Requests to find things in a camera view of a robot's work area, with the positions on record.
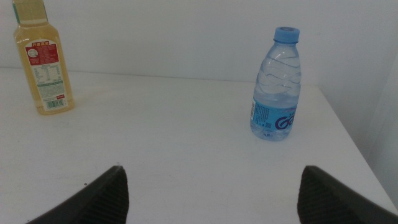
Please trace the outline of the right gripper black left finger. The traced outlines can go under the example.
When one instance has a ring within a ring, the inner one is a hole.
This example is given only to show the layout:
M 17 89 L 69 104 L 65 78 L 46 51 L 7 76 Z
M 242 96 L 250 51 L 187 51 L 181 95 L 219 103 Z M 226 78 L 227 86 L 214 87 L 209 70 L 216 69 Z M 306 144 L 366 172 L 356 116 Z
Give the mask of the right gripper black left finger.
M 92 183 L 30 224 L 125 224 L 129 210 L 127 175 L 123 166 L 112 166 Z

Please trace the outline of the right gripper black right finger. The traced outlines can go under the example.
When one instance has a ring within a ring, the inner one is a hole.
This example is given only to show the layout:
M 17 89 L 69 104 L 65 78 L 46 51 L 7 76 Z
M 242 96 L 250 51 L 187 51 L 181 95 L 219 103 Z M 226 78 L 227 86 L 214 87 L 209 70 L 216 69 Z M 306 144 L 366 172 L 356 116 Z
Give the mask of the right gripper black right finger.
M 302 172 L 297 213 L 301 223 L 397 224 L 396 214 L 317 166 L 306 166 Z

